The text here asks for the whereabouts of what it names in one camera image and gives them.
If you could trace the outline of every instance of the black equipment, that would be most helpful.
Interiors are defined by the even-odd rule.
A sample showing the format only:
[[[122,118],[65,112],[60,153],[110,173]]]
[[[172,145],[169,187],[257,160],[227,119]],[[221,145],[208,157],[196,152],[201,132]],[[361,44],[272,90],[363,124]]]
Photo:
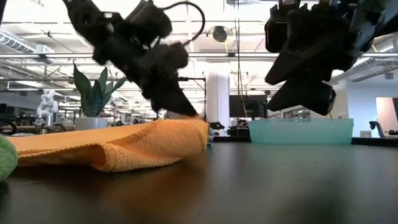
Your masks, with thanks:
[[[6,1],[2,1],[0,13]],[[130,82],[136,83],[152,109],[197,114],[178,85],[177,69],[188,65],[185,46],[195,40],[205,28],[205,15],[194,3],[182,1],[158,8],[152,0],[141,1],[123,19],[117,12],[101,12],[91,0],[63,0],[75,30],[93,47],[93,60],[100,65],[112,62]],[[179,5],[195,7],[202,17],[202,26],[193,38],[184,43],[161,44],[172,31],[165,10]]]
[[[369,121],[369,125],[370,125],[370,128],[371,128],[372,130],[374,130],[374,128],[377,128],[377,133],[379,134],[379,137],[380,137],[380,138],[385,138],[385,137],[386,137],[386,136],[384,135],[384,131],[383,131],[383,129],[381,128],[380,123],[378,123],[377,121]]]
[[[5,114],[5,113],[7,113],[7,104],[0,103],[0,114]]]
[[[158,8],[152,0],[141,1],[123,19],[115,12],[101,12],[91,0],[63,2],[75,30],[94,47],[93,59],[100,65],[111,61],[139,86],[144,98],[153,102],[155,112],[163,108],[189,116],[197,114],[177,81],[177,69],[188,64],[184,46],[205,27],[205,15],[196,4],[183,1]],[[199,10],[201,29],[183,44],[160,44],[160,39],[172,31],[164,10],[181,4]],[[6,1],[1,1],[0,19],[5,6]],[[325,82],[330,81],[334,69],[350,69],[375,37],[398,31],[398,1],[319,0],[311,10],[306,4],[299,6],[300,0],[279,0],[265,25],[267,49],[280,52],[266,82],[276,85],[286,81],[268,108],[278,111],[302,105],[326,115],[336,93]]]
[[[332,71],[347,71],[375,37],[398,31],[396,0],[319,0],[311,10],[300,0],[279,0],[270,12],[266,48],[280,54],[266,82],[286,81],[271,111],[302,105],[327,115],[336,96],[325,83]]]
[[[12,130],[4,132],[2,129],[0,129],[0,134],[11,136],[18,132],[17,126],[12,121],[10,121],[8,119],[0,118],[0,128],[3,126],[10,126]]]
[[[229,117],[267,118],[267,95],[230,95]]]
[[[211,123],[210,123],[210,127],[211,127],[213,130],[224,130],[224,128],[225,128],[219,121],[217,121],[217,122],[211,122]]]

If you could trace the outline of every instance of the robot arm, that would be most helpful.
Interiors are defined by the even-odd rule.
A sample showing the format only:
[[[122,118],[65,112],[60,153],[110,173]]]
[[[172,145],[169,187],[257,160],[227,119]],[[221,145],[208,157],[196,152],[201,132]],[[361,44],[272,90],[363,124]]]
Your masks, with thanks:
[[[62,0],[75,30],[93,47],[93,59],[100,65],[108,61],[122,71],[130,82],[136,83],[152,109],[197,115],[194,107],[178,84],[177,70],[188,65],[185,46],[195,40],[205,28],[205,15],[194,3],[177,2],[158,8],[152,0],[142,0],[123,19],[116,12],[102,12],[91,0]],[[170,19],[164,11],[179,5],[196,8],[202,26],[193,38],[184,43],[161,44],[160,40],[172,31]],[[6,0],[0,3],[0,23]]]
[[[302,105],[326,115],[336,93],[325,82],[334,69],[350,69],[375,37],[398,31],[398,1],[319,0],[311,10],[299,5],[279,0],[265,26],[267,50],[280,52],[266,82],[285,81],[268,108]]]
[[[40,105],[37,107],[35,126],[40,128],[44,125],[44,116],[47,117],[46,125],[52,125],[52,114],[58,112],[58,102],[54,101],[55,91],[45,90],[41,96]]]

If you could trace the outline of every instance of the monitor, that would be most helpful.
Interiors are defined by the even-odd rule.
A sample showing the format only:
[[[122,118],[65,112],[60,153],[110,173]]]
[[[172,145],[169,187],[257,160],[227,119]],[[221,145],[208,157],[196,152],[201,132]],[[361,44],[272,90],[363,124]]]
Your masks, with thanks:
[[[231,118],[267,118],[267,96],[266,95],[230,95],[229,117]]]

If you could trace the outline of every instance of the green ball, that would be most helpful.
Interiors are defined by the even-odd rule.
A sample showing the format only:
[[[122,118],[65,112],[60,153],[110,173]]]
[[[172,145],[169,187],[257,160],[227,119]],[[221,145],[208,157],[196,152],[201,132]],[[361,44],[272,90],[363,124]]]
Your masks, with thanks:
[[[0,182],[4,181],[17,167],[18,154],[15,146],[0,136]]]

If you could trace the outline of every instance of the white pot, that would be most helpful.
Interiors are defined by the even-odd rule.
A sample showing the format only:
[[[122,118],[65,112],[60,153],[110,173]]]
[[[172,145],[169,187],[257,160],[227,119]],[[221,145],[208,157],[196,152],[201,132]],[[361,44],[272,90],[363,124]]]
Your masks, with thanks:
[[[108,127],[108,120],[105,118],[76,118],[75,130],[91,130]]]

